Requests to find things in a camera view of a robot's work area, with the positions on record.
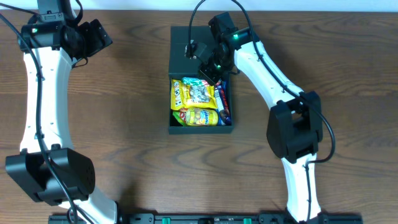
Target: black box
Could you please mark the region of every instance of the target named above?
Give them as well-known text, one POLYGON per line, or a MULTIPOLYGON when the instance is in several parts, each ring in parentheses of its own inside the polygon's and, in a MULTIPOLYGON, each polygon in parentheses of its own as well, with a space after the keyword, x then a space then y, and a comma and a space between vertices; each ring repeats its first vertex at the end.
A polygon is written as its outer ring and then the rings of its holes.
MULTIPOLYGON (((216 46, 214 38, 208 26, 192 27, 191 39, 203 42, 212 49, 216 46)), ((171 27, 171 45, 169 61, 169 134, 228 134, 234 128, 231 82, 229 76, 222 79, 227 81, 225 95, 229 113, 231 115, 231 125, 229 126, 187 126, 184 127, 173 117, 171 110, 171 79, 181 80, 183 77, 198 77, 198 68, 201 64, 199 59, 189 59, 184 56, 185 46, 188 42, 188 27, 171 27)))

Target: open box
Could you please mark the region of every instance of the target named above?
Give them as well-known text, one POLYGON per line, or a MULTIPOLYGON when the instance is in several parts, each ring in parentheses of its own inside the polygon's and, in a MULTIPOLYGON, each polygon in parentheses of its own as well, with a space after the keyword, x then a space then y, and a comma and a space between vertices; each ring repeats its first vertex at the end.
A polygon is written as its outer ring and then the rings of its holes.
MULTIPOLYGON (((192 39, 205 43, 208 47, 214 48, 215 41, 208 26, 192 27, 192 39)), ((225 95, 231 115, 232 123, 228 126, 182 126, 173 117, 171 110, 171 79, 181 80, 183 77, 198 77, 198 68, 201 64, 198 59, 189 59, 184 56, 185 46, 188 41, 188 27, 172 26, 171 27, 171 45, 170 45, 170 61, 169 61, 169 134, 227 134, 232 132, 234 128, 233 106, 231 94, 231 82, 229 75, 222 77, 223 81, 227 81, 225 95)))

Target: table surface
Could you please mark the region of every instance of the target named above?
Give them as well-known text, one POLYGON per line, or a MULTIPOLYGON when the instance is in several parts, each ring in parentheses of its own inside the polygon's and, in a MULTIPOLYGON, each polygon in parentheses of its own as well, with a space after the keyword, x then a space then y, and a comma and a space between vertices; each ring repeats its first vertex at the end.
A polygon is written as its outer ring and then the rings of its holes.
MULTIPOLYGON (((2 11, 20 29, 28 14, 2 11)), ((266 140, 269 110, 244 74, 232 77, 231 134, 168 134, 170 26, 191 12, 85 11, 113 44, 73 69, 68 86, 75 149, 94 163, 97 186, 127 212, 256 213, 287 202, 280 159, 266 140)), ((198 12, 205 25, 217 12, 198 12)), ((398 219, 398 14, 250 12, 274 62, 315 90, 336 134, 334 158, 317 165, 317 195, 328 212, 358 212, 366 223, 398 219)), ((246 27, 240 12, 231 16, 246 27)), ((45 223, 58 207, 34 203, 6 174, 19 153, 27 79, 16 36, 0 22, 0 223, 45 223)), ((330 150, 324 130, 319 158, 330 150)))

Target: wooden table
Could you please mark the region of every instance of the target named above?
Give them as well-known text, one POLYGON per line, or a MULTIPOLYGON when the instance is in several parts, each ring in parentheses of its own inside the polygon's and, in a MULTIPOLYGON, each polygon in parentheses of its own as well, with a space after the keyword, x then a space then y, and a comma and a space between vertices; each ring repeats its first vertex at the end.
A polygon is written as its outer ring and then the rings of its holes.
MULTIPOLYGON (((2 13, 18 28, 28 14, 2 13)), ((232 77, 232 134, 171 136, 170 26, 191 12, 85 11, 113 39, 69 82, 75 149, 94 162, 96 184, 123 210, 256 213, 283 210, 281 161, 266 140, 269 110, 252 83, 232 77)), ((198 12, 205 25, 217 12, 198 12)), ((246 27, 240 12, 231 13, 246 27)), ((304 90, 315 90, 337 138, 334 158, 317 165, 317 194, 328 212, 359 212, 365 223, 398 222, 398 15, 250 12, 269 55, 304 90)), ((0 223, 45 223, 66 212, 34 203, 4 170, 19 153, 27 80, 16 36, 0 35, 0 223)), ((320 145, 319 158, 329 153, 320 145)))

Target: yellow bottle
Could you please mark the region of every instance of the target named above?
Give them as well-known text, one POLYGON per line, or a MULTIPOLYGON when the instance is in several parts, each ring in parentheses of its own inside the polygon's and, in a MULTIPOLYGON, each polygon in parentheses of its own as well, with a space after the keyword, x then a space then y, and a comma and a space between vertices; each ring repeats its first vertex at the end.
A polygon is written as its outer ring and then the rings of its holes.
POLYGON ((216 126, 218 114, 213 110, 190 108, 185 113, 185 122, 189 126, 216 126))

